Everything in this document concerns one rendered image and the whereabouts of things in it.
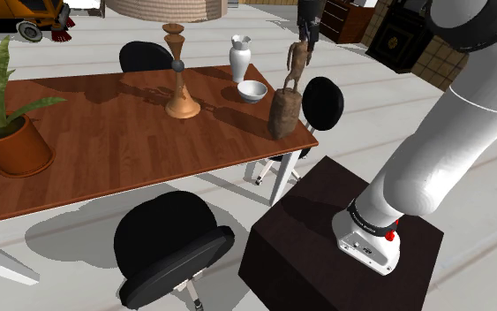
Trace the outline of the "wooden lamp with woven shade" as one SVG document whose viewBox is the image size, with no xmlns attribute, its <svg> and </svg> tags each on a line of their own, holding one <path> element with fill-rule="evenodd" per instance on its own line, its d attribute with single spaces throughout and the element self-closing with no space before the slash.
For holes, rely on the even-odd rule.
<svg viewBox="0 0 497 311">
<path fill-rule="evenodd" d="M 184 62 L 181 51 L 184 45 L 185 23 L 201 23 L 219 19 L 227 13 L 228 0 L 105 0 L 112 11 L 121 15 L 162 23 L 167 34 L 168 44 L 174 60 L 171 67 L 176 74 L 175 91 L 165 106 L 167 114 L 173 118 L 192 118 L 200 112 L 184 83 L 182 72 Z"/>
</svg>

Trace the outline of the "dark wooden chest of drawers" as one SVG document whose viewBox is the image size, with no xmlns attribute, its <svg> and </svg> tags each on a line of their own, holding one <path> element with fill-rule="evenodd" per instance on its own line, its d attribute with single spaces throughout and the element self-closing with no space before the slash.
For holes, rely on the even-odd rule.
<svg viewBox="0 0 497 311">
<path fill-rule="evenodd" d="M 327 0 L 320 33 L 337 44 L 359 43 L 374 14 L 374 8 L 356 6 L 343 0 Z"/>
</svg>

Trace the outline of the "brown figure statue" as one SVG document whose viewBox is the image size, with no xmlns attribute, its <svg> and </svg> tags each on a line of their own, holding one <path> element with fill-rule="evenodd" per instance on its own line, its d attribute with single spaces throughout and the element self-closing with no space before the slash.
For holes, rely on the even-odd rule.
<svg viewBox="0 0 497 311">
<path fill-rule="evenodd" d="M 297 125 L 302 95 L 298 92 L 298 82 L 308 64 L 308 42 L 293 42 L 287 56 L 287 74 L 283 87 L 275 90 L 267 129 L 273 140 L 280 140 L 292 133 Z"/>
</svg>

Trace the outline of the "black cabinet with gold ornament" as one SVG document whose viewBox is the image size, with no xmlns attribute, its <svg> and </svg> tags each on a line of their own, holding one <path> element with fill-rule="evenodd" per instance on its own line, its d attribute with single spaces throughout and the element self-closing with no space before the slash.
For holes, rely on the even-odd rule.
<svg viewBox="0 0 497 311">
<path fill-rule="evenodd" d="M 425 21 L 430 3 L 431 0 L 393 0 L 366 55 L 396 73 L 410 72 L 433 38 Z"/>
</svg>

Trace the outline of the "white bowl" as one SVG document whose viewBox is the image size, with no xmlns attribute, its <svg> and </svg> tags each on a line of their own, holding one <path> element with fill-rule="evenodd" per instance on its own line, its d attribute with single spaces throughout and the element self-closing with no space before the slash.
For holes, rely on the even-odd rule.
<svg viewBox="0 0 497 311">
<path fill-rule="evenodd" d="M 244 102 L 256 103 L 267 94 L 267 86 L 257 80 L 244 80 L 237 84 L 237 91 Z"/>
</svg>

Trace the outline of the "dark brown robot stand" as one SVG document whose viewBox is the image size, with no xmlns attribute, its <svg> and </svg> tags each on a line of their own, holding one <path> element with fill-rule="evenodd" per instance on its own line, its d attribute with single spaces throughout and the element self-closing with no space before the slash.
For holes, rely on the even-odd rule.
<svg viewBox="0 0 497 311">
<path fill-rule="evenodd" d="M 422 311 L 443 233 L 403 216 L 396 268 L 367 268 L 338 248 L 332 229 L 366 186 L 325 156 L 252 226 L 238 275 L 269 311 Z"/>
</svg>

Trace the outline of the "white ceramic vase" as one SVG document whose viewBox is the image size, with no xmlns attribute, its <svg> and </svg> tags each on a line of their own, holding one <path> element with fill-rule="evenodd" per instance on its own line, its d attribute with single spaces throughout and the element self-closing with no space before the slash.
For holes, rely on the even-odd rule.
<svg viewBox="0 0 497 311">
<path fill-rule="evenodd" d="M 230 69 L 232 79 L 236 83 L 244 80 L 245 72 L 251 61 L 250 43 L 252 39 L 247 35 L 235 34 L 231 37 Z"/>
</svg>

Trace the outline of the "black office chair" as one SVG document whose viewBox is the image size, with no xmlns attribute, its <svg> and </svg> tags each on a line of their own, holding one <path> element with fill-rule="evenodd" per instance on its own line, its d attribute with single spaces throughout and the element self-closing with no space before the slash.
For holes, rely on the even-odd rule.
<svg viewBox="0 0 497 311">
<path fill-rule="evenodd" d="M 117 266 L 125 277 L 118 295 L 137 310 L 187 289 L 196 311 L 204 311 L 193 281 L 233 246 L 235 234 L 218 225 L 196 194 L 172 191 L 131 209 L 114 236 Z"/>
<path fill-rule="evenodd" d="M 329 78 L 315 77 L 306 85 L 300 110 L 306 128 L 314 133 L 332 129 L 343 114 L 344 98 L 341 89 Z"/>
<path fill-rule="evenodd" d="M 173 56 L 160 44 L 154 42 L 128 42 L 119 51 L 119 63 L 123 72 L 141 72 L 171 69 Z"/>
</svg>

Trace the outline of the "orange sweeper vehicle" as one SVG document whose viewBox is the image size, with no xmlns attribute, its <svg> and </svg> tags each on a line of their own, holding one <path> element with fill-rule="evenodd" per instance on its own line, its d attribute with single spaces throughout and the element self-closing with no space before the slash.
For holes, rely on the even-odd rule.
<svg viewBox="0 0 497 311">
<path fill-rule="evenodd" d="M 53 42 L 68 42 L 68 30 L 75 26 L 71 8 L 64 0 L 0 0 L 2 31 L 16 31 L 29 42 L 39 42 L 43 31 L 51 32 Z"/>
</svg>

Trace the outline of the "wooden table with white legs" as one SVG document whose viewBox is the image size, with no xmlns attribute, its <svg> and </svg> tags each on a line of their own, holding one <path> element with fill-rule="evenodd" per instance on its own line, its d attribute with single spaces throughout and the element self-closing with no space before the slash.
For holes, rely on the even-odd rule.
<svg viewBox="0 0 497 311">
<path fill-rule="evenodd" d="M 12 107 L 45 96 L 60 103 L 35 110 L 36 128 L 55 149 L 55 161 L 28 178 L 0 175 L 0 222 L 214 171 L 270 156 L 283 156 L 288 172 L 304 148 L 317 145 L 303 126 L 273 140 L 267 130 L 271 96 L 244 103 L 227 65 L 189 68 L 184 80 L 200 113 L 175 119 L 164 107 L 171 70 L 13 80 Z M 37 273 L 0 250 L 0 277 L 35 284 Z"/>
</svg>

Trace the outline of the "green plant in terracotta pot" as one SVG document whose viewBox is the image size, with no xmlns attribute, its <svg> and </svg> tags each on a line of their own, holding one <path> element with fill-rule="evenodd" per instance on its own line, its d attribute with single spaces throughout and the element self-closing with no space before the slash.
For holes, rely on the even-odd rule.
<svg viewBox="0 0 497 311">
<path fill-rule="evenodd" d="M 56 158 L 51 148 L 35 128 L 27 113 L 62 102 L 60 97 L 45 97 L 17 110 L 7 110 L 5 90 L 13 71 L 8 36 L 0 42 L 0 174 L 7 178 L 33 176 L 47 169 Z"/>
</svg>

